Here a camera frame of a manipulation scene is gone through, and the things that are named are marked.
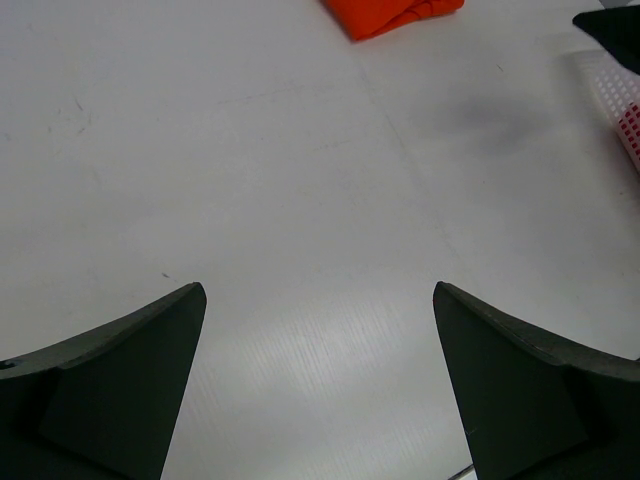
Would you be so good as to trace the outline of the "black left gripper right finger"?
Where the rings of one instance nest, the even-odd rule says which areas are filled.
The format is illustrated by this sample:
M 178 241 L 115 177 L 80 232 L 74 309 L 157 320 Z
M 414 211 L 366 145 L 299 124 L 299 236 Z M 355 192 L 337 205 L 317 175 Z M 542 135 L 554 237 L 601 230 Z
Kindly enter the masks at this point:
M 639 363 L 445 282 L 434 315 L 480 479 L 636 479 Z

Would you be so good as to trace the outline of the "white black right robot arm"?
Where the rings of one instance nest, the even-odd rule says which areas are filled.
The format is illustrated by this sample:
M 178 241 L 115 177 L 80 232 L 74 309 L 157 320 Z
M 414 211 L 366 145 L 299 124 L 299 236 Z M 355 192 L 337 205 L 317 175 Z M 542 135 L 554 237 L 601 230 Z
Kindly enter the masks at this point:
M 582 12 L 572 23 L 599 43 L 619 65 L 639 74 L 638 5 Z

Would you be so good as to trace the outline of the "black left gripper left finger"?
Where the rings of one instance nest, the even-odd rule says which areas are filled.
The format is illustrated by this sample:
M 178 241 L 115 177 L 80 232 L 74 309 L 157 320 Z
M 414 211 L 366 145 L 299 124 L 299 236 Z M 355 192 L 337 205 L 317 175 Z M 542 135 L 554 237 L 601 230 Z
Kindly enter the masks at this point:
M 2 361 L 2 478 L 160 478 L 205 310 L 203 286 L 190 283 Z

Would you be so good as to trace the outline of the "orange t shirt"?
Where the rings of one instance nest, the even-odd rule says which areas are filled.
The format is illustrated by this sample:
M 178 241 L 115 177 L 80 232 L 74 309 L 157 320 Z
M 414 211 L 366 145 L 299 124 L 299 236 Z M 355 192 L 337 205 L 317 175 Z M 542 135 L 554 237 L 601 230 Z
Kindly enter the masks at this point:
M 326 0 L 350 40 L 363 41 L 417 21 L 453 14 L 464 0 Z

